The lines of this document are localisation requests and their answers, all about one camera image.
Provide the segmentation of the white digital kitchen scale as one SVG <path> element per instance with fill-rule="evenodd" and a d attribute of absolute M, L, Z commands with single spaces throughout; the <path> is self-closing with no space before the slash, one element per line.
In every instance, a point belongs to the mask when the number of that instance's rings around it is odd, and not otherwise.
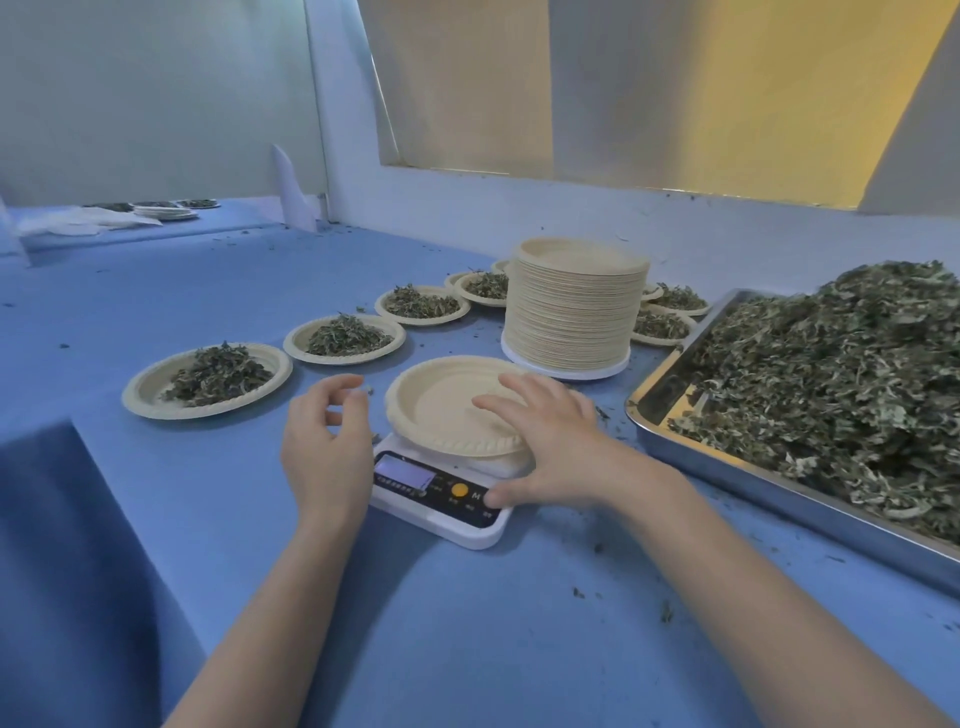
<path fill-rule="evenodd" d="M 511 508 L 490 508 L 488 491 L 528 475 L 530 452 L 476 457 L 438 453 L 391 433 L 377 443 L 371 504 L 403 522 L 470 551 L 485 551 L 503 536 Z"/>

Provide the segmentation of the tall stack of paper plates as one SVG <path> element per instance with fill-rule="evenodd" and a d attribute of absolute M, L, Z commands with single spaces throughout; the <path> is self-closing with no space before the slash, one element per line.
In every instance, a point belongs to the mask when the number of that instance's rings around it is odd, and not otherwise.
<path fill-rule="evenodd" d="M 502 334 L 542 367 L 611 366 L 631 346 L 650 267 L 648 257 L 618 246 L 527 239 L 510 259 Z"/>

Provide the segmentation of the window with yellow blind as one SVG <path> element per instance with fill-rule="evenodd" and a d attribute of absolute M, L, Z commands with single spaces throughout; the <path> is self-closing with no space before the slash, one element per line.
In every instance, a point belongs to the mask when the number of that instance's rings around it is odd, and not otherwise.
<path fill-rule="evenodd" d="M 355 0 L 385 165 L 960 217 L 960 0 Z"/>

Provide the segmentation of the steel tray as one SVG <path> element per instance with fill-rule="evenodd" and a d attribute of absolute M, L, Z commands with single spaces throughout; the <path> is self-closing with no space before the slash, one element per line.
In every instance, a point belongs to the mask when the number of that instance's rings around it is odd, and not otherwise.
<path fill-rule="evenodd" d="M 705 400 L 695 398 L 692 358 L 709 332 L 763 293 L 733 289 L 627 396 L 625 411 L 648 455 L 877 561 L 960 601 L 960 547 L 929 538 L 837 497 L 690 440 L 667 426 Z"/>

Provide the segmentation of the row of leaf-filled paper plates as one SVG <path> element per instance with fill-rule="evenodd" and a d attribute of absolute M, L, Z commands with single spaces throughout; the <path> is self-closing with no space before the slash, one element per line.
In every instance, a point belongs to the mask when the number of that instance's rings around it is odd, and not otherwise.
<path fill-rule="evenodd" d="M 372 346 L 343 354 L 315 354 L 316 333 L 354 332 Z M 400 320 L 387 314 L 339 314 L 295 329 L 282 348 L 222 343 L 173 355 L 139 372 L 121 395 L 134 415 L 159 421 L 212 417 L 252 405 L 277 391 L 293 373 L 293 360 L 321 366 L 369 363 L 398 351 L 406 340 Z"/>

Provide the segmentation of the white round base disc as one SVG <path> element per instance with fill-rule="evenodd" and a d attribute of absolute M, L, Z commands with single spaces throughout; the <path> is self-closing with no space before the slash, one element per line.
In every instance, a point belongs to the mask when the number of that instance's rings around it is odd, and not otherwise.
<path fill-rule="evenodd" d="M 522 369 L 558 380 L 561 382 L 596 382 L 612 378 L 625 371 L 630 363 L 632 349 L 627 347 L 626 353 L 614 364 L 588 370 L 562 370 L 537 365 L 517 354 L 507 343 L 504 334 L 500 336 L 500 347 L 503 355 Z"/>

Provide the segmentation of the person's left forearm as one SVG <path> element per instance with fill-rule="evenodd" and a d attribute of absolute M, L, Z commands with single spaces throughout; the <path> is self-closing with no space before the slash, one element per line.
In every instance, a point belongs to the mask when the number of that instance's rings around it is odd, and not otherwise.
<path fill-rule="evenodd" d="M 162 728 L 299 728 L 365 513 L 300 519 Z"/>

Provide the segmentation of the person's right hand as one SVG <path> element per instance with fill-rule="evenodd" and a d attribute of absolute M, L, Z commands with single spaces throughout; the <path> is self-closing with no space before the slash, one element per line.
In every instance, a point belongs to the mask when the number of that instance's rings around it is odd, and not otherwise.
<path fill-rule="evenodd" d="M 475 396 L 475 407 L 498 417 L 502 396 Z M 679 507 L 692 486 L 673 467 L 635 450 L 626 443 L 600 435 L 573 431 L 574 401 L 562 384 L 562 419 L 504 420 L 527 444 L 534 468 L 520 479 L 540 479 L 549 489 L 546 502 L 571 506 L 597 505 L 629 518 L 642 514 L 666 515 Z"/>

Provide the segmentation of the person's left hand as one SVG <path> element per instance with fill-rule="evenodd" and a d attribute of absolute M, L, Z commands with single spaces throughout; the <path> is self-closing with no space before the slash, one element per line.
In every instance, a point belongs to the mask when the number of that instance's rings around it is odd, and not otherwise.
<path fill-rule="evenodd" d="M 357 447 L 330 428 L 330 399 L 339 390 L 363 390 L 364 378 L 340 373 L 312 385 L 289 404 L 280 461 L 299 518 L 355 535 L 370 504 L 374 447 Z"/>

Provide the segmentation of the empty beige paper plate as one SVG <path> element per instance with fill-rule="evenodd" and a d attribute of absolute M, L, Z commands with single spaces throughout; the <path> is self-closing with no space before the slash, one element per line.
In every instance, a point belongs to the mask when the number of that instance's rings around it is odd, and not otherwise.
<path fill-rule="evenodd" d="M 499 377 L 525 373 L 511 361 L 478 355 L 423 361 L 390 384 L 385 393 L 388 421 L 394 434 L 438 454 L 492 458 L 528 453 L 515 428 L 474 405 L 474 398 L 483 395 L 523 404 Z"/>

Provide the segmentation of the pile of dried green leaves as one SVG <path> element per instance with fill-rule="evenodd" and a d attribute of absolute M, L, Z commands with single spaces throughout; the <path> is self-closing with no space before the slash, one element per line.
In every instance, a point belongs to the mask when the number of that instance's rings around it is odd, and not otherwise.
<path fill-rule="evenodd" d="M 960 278 L 942 262 L 743 301 L 693 384 L 705 404 L 670 431 L 960 548 Z"/>

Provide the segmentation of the small stack of leaf plates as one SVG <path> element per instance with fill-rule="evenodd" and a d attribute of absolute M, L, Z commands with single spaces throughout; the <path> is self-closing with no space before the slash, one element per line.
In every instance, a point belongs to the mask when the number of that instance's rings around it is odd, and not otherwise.
<path fill-rule="evenodd" d="M 189 221 L 199 217 L 193 208 L 173 201 L 165 202 L 134 202 L 131 211 L 141 217 L 148 217 L 162 222 Z"/>

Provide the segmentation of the blue table cover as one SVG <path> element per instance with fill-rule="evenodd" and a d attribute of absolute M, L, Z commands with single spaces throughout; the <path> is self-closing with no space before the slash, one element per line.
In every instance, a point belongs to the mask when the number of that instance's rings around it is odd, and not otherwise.
<path fill-rule="evenodd" d="M 135 374 L 481 255 L 336 226 L 0 262 L 0 728 L 159 728 L 295 524 L 279 458 L 296 365 L 222 417 L 128 412 Z M 522 509 L 469 551 L 375 509 L 309 728 L 757 728 L 736 679 L 609 516 Z"/>

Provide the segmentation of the person's right forearm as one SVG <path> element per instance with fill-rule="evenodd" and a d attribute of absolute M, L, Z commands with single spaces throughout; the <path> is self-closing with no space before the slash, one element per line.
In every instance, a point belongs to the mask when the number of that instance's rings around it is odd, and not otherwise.
<path fill-rule="evenodd" d="M 625 519 L 767 728 L 960 728 L 678 470 L 618 442 L 599 462 L 597 496 Z"/>

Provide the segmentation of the white paper sheet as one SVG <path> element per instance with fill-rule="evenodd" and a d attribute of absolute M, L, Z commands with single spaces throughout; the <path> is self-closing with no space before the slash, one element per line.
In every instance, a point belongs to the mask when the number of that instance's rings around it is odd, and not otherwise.
<path fill-rule="evenodd" d="M 294 230 L 315 234 L 318 231 L 314 208 L 306 200 L 297 180 L 293 162 L 282 148 L 270 145 L 270 159 L 281 208 L 283 224 Z"/>

